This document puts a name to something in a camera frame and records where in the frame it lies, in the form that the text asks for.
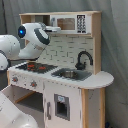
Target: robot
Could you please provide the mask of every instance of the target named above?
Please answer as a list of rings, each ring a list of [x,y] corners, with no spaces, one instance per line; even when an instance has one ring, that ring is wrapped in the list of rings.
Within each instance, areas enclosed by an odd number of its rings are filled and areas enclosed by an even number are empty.
[[[20,50],[20,43],[12,35],[0,35],[0,72],[10,66],[10,60],[36,60],[50,43],[47,33],[60,32],[60,27],[46,26],[43,23],[26,23],[18,28],[18,36],[29,41]]]
[[[18,29],[18,36],[29,43],[20,50],[20,43],[12,35],[0,36],[0,72],[10,66],[10,60],[36,60],[50,43],[47,33],[60,32],[59,27],[43,23],[26,23]],[[20,111],[2,92],[0,92],[0,128],[38,128],[35,119]]]

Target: sink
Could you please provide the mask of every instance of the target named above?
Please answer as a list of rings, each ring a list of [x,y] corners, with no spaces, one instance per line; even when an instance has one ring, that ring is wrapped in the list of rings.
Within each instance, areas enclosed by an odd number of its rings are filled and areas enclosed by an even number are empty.
[[[81,71],[76,69],[61,68],[51,74],[54,77],[60,77],[64,79],[82,81],[92,75],[91,72]]]

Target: oven door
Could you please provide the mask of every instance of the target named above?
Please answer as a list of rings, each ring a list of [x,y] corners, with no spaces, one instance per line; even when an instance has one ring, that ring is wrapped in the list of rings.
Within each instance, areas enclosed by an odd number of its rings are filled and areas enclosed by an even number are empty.
[[[60,27],[60,34],[90,34],[91,16],[81,15],[50,15],[51,26]]]

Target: burner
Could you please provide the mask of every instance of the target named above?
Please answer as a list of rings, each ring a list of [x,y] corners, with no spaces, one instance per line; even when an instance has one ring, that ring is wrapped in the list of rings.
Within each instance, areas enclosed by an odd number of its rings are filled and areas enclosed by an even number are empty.
[[[48,65],[48,64],[41,64],[41,63],[35,63],[35,62],[29,62],[27,64],[18,66],[16,68],[22,69],[22,70],[27,70],[29,72],[38,72],[38,73],[46,73],[57,66],[53,65]]]

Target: toy kitchen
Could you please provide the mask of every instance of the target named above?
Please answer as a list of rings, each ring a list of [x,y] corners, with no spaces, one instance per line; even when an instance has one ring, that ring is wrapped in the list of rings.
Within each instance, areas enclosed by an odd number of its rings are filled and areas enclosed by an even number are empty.
[[[38,60],[8,69],[2,92],[39,128],[104,128],[105,87],[114,78],[101,71],[101,12],[26,13],[20,18],[21,24],[43,22],[61,31],[50,34]]]

